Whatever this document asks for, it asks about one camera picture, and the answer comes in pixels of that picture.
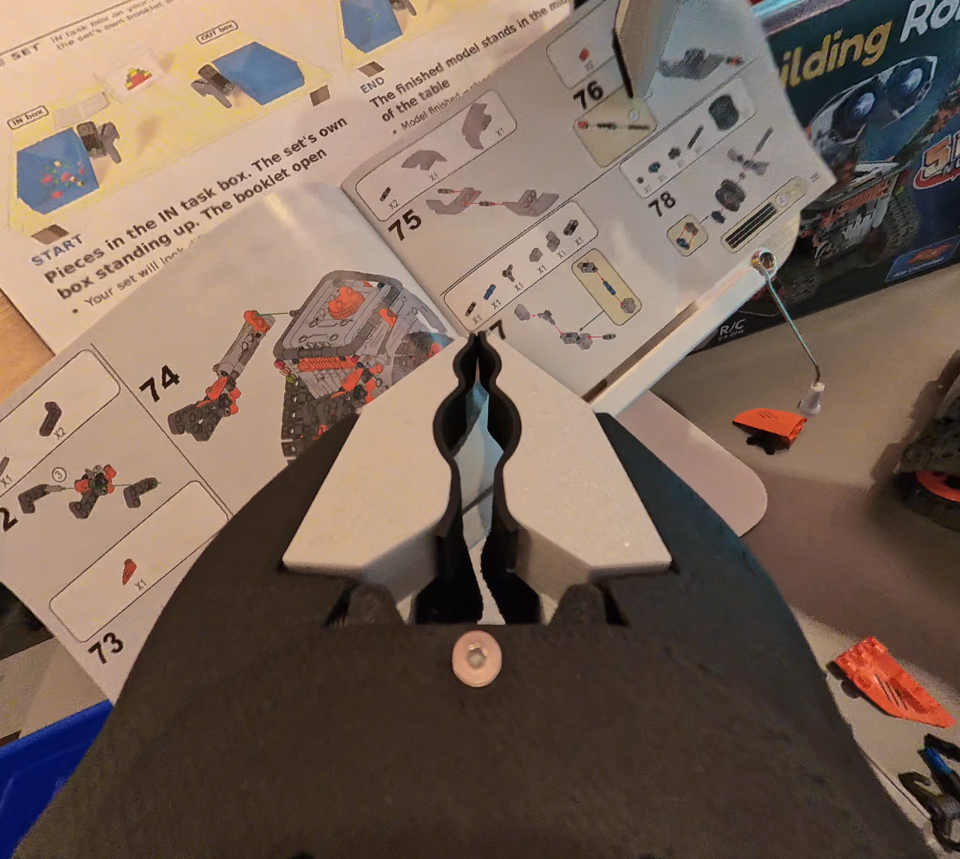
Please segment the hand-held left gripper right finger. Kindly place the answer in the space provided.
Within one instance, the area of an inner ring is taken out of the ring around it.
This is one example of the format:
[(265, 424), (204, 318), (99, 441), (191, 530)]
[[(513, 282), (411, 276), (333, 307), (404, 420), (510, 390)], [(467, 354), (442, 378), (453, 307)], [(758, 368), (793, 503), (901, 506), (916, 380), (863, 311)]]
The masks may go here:
[(666, 572), (671, 553), (602, 415), (491, 333), (482, 382), (501, 449), (482, 553), (491, 592), (558, 602), (573, 586)]

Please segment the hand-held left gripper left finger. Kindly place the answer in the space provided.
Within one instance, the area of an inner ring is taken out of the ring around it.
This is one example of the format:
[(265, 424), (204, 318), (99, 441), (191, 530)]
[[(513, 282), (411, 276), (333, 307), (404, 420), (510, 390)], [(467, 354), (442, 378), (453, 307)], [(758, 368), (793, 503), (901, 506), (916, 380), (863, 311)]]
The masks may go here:
[(379, 585), (395, 600), (438, 578), (438, 542), (459, 522), (457, 453), (476, 356), (455, 339), (359, 413), (283, 554), (296, 573)]

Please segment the building instruction booklet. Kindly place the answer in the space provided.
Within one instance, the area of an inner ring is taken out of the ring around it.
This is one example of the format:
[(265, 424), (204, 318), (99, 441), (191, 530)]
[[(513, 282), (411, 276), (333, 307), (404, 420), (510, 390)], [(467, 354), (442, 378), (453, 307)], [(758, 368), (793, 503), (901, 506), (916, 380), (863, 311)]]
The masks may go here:
[(680, 0), (643, 98), (617, 0), (277, 186), (2, 406), (2, 583), (116, 700), (186, 572), (285, 465), (495, 333), (619, 411), (791, 253), (834, 182), (745, 0)]

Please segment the grey orange tracked toy robot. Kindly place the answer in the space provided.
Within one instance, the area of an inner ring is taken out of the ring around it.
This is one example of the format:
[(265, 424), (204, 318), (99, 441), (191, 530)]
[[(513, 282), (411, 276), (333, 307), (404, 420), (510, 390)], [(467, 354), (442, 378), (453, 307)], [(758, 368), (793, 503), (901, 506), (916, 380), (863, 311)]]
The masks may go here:
[(950, 361), (935, 386), (930, 416), (901, 452), (896, 486), (914, 514), (959, 531), (959, 366)]

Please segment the blue plastic bin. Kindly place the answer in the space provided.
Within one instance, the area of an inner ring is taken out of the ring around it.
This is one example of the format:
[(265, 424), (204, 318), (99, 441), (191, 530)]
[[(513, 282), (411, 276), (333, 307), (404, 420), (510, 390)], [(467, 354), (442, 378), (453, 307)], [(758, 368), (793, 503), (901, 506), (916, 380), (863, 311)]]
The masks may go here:
[(104, 700), (1, 748), (1, 856), (21, 839), (68, 781), (114, 706)]

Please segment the white book stand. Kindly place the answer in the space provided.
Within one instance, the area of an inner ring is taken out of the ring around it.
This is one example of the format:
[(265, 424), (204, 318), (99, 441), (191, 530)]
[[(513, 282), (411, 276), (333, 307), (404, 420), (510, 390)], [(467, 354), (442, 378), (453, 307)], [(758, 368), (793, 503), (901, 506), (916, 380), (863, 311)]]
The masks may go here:
[(774, 252), (757, 247), (749, 259), (699, 296), (585, 397), (595, 412), (617, 418), (740, 537), (766, 512), (767, 493), (761, 479), (650, 389), (698, 347), (714, 326), (721, 325), (750, 295), (765, 287), (814, 371), (798, 412), (808, 419), (817, 416), (825, 391), (821, 369), (774, 290), (772, 279), (779, 265)]

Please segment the orange toy cone part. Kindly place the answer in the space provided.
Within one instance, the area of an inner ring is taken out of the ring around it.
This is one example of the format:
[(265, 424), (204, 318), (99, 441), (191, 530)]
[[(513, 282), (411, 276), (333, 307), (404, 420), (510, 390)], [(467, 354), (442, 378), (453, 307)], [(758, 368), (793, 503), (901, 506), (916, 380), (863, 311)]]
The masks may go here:
[(762, 449), (768, 456), (789, 449), (808, 419), (783, 409), (756, 408), (738, 413), (733, 425), (748, 434), (747, 445)]

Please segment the blue robot kit box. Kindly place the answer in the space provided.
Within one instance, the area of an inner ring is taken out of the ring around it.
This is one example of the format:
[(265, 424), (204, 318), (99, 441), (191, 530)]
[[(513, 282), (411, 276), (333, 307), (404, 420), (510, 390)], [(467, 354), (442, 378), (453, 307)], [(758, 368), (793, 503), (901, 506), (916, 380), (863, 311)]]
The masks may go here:
[(781, 83), (835, 182), (774, 277), (793, 318), (958, 265), (959, 0), (766, 0)]

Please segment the orange ribbed toy wedge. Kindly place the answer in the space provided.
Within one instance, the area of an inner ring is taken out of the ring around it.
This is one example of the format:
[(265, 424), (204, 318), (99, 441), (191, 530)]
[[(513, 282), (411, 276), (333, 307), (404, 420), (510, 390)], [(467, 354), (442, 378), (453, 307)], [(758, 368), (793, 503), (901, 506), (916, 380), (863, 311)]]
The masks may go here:
[(951, 729), (954, 715), (918, 683), (876, 637), (838, 654), (833, 664), (859, 693), (894, 718), (935, 729)]

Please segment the blue black toy pin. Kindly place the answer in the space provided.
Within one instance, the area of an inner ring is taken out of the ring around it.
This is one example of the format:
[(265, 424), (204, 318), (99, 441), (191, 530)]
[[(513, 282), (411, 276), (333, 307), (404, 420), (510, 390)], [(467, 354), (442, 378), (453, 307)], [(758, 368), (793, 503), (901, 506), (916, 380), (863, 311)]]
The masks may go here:
[(959, 745), (926, 733), (918, 755), (942, 793), (959, 799)]

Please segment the dark grey toy beam assembly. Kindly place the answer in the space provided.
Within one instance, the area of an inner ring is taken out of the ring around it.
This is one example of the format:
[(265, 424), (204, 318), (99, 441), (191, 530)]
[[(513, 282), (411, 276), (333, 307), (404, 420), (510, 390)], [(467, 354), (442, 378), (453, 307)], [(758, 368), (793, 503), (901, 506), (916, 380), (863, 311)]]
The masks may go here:
[(959, 854), (959, 803), (958, 799), (934, 790), (931, 781), (916, 771), (902, 772), (899, 783), (917, 802), (929, 819), (934, 842), (946, 854)]

